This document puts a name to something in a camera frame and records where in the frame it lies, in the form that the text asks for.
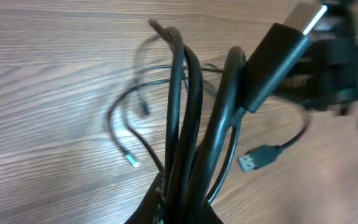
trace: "wood grain surface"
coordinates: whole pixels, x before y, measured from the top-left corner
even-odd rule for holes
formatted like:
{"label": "wood grain surface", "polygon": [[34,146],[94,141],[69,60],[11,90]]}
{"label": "wood grain surface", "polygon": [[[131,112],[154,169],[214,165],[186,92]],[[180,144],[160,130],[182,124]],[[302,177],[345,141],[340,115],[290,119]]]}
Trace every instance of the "wood grain surface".
{"label": "wood grain surface", "polygon": [[[147,19],[179,28],[201,61],[223,67],[230,47],[250,55],[297,2],[0,0],[0,223],[115,224],[137,207],[157,169],[117,112],[117,134],[141,162],[128,164],[103,117],[140,68],[136,49],[154,34]],[[143,56],[144,66],[171,57],[163,42]],[[154,71],[143,81],[166,77],[167,70]],[[204,77],[219,83],[217,74]],[[162,160],[167,88],[143,92],[149,117],[139,116],[136,100],[129,110]],[[212,106],[206,96],[200,137]],[[216,213],[225,223],[358,223],[357,116],[358,103],[352,116],[313,113],[307,135],[276,163],[244,174],[234,162]],[[246,116],[237,155],[284,142],[300,126],[295,105],[269,98]]]}

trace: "bundle of cables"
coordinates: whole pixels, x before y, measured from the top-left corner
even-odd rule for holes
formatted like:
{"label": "bundle of cables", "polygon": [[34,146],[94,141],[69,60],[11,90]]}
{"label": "bundle of cables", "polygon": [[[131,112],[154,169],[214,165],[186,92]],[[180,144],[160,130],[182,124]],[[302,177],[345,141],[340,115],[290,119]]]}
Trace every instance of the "bundle of cables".
{"label": "bundle of cables", "polygon": [[[173,53],[171,65],[159,65],[143,69],[137,73],[133,87],[126,90],[110,107],[107,113],[107,122],[111,139],[117,144],[126,159],[135,167],[139,161],[118,140],[112,125],[112,114],[132,92],[137,91],[140,107],[145,115],[149,114],[149,107],[140,93],[146,86],[169,83],[167,129],[165,135],[165,165],[160,162],[158,156],[150,144],[129,124],[124,116],[126,128],[138,138],[145,146],[154,160],[159,171],[163,173],[164,217],[168,223],[185,223],[197,217],[204,202],[211,203],[218,194],[224,179],[229,172],[237,139],[241,126],[241,119],[233,120],[236,108],[239,108],[238,98],[241,70],[246,62],[245,54],[240,47],[232,47],[227,55],[224,69],[220,70],[214,65],[201,67],[200,62],[193,51],[183,43],[179,31],[174,27],[163,28],[157,21],[149,20],[150,26],[158,35],[153,36],[140,46],[138,55],[147,43],[158,38],[163,39]],[[147,70],[170,68],[170,78],[147,83],[140,83],[140,78]],[[210,82],[203,79],[202,71],[222,73],[219,89],[216,92]],[[179,132],[181,83],[185,82],[187,94],[186,109],[183,126]],[[204,88],[207,93],[213,95],[215,103],[209,119],[208,126],[201,144],[196,146],[201,119],[201,106],[203,102]],[[309,119],[306,117],[305,127],[293,139],[282,146],[271,146],[267,149],[250,151],[247,154],[250,159],[250,169],[257,169],[275,160],[284,148],[291,146],[306,131]],[[229,148],[225,156],[222,169],[207,193],[213,172],[224,144],[224,138],[229,128],[232,134]]]}

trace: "black plastic housing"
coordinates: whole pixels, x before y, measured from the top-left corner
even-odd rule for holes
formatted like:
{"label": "black plastic housing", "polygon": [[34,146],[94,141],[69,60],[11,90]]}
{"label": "black plastic housing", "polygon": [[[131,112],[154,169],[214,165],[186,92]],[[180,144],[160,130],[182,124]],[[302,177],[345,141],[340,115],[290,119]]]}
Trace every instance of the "black plastic housing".
{"label": "black plastic housing", "polygon": [[358,45],[355,52],[350,46],[346,41],[315,42],[272,95],[319,111],[358,100]]}
{"label": "black plastic housing", "polygon": [[242,69],[247,77],[240,105],[251,113],[274,91],[312,41],[291,27],[274,24]]}

